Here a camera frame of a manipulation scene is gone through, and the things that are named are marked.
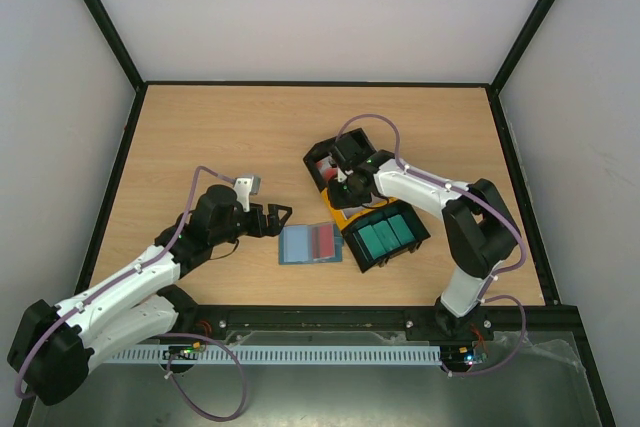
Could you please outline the teal card holder wallet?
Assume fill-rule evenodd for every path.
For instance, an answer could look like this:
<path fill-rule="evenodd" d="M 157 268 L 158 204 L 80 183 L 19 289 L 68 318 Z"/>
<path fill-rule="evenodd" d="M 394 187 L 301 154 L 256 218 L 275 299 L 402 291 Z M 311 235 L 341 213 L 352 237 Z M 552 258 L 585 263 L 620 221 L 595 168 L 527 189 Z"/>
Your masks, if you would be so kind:
<path fill-rule="evenodd" d="M 312 258 L 311 229 L 317 224 L 291 225 L 283 228 L 279 235 L 278 258 L 280 265 L 310 265 L 318 263 L 339 263 L 343 260 L 344 241 L 335 223 L 335 255 L 332 258 L 314 260 Z"/>

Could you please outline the red circle credit card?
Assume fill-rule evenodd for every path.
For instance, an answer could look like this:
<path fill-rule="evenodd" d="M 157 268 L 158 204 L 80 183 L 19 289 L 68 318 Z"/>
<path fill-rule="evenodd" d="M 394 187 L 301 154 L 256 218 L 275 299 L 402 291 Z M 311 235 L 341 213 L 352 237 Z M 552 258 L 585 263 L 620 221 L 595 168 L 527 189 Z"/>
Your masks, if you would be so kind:
<path fill-rule="evenodd" d="M 311 229 L 312 258 L 322 260 L 335 255 L 334 227 L 330 223 L 317 224 Z"/>

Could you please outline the black bin with red cards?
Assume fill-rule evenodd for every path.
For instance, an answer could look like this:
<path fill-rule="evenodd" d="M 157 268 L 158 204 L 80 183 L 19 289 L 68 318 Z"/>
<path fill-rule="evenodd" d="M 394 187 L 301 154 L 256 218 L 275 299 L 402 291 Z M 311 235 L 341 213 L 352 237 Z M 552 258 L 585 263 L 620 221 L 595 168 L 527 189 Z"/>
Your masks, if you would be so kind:
<path fill-rule="evenodd" d="M 325 182 L 316 168 L 316 162 L 326 156 L 330 156 L 337 167 L 343 171 L 367 160 L 376 152 L 373 144 L 362 128 L 357 128 L 341 134 L 338 138 L 331 137 L 316 143 L 303 157 L 303 163 L 309 171 L 318 191 L 327 188 Z"/>

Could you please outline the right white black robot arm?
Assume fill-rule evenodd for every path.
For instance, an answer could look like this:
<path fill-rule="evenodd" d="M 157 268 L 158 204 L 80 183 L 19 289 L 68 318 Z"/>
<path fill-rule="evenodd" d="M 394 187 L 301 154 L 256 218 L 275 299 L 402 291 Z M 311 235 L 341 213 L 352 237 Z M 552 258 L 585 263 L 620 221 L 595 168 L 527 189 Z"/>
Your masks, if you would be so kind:
<path fill-rule="evenodd" d="M 334 208 L 355 207 L 373 197 L 396 198 L 443 223 L 455 269 L 436 301 L 435 318 L 443 335 L 458 334 L 481 304 L 498 266 L 522 246 L 496 186 L 486 179 L 464 183 L 437 176 L 351 134 L 331 142 L 329 156 L 338 169 L 328 181 Z"/>

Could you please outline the yellow bin with cards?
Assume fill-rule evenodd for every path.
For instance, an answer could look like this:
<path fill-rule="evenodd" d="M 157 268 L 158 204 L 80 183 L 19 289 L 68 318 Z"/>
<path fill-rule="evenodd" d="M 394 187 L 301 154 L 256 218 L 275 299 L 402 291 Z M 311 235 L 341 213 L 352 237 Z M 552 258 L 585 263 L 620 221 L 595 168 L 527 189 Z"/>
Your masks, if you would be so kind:
<path fill-rule="evenodd" d="M 395 197 L 391 197 L 391 198 L 375 197 L 374 198 L 375 203 L 373 203 L 372 205 L 366 204 L 365 206 L 348 207 L 346 209 L 337 209 L 332 207 L 330 204 L 327 188 L 320 190 L 319 193 L 324 204 L 329 209 L 330 215 L 340 232 L 344 232 L 356 220 L 359 220 L 360 218 L 363 218 L 366 215 L 372 214 L 377 210 L 385 209 L 387 206 L 397 201 L 397 198 Z"/>

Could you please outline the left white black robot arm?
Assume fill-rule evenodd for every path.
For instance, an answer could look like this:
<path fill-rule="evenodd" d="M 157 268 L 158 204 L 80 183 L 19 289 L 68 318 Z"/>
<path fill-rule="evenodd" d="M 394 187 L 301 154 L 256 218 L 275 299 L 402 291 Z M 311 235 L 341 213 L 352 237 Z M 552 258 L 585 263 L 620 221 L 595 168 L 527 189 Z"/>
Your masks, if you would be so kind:
<path fill-rule="evenodd" d="M 112 354 L 169 333 L 180 319 L 170 299 L 178 280 L 211 261 L 216 247 L 276 237 L 291 217 L 289 206 L 251 202 L 254 193 L 240 178 L 189 195 L 184 212 L 128 265 L 56 304 L 27 307 L 7 355 L 16 396 L 55 405 Z"/>

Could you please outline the black bin with teal cards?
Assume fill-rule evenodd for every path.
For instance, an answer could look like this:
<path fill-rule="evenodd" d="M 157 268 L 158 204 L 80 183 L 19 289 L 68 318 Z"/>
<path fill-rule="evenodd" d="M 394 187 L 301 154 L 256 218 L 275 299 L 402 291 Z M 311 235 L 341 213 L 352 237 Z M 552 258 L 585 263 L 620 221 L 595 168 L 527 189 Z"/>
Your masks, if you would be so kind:
<path fill-rule="evenodd" d="M 362 273 L 383 267 L 399 255 L 414 253 L 431 237 L 414 208 L 403 201 L 366 209 L 341 233 Z"/>

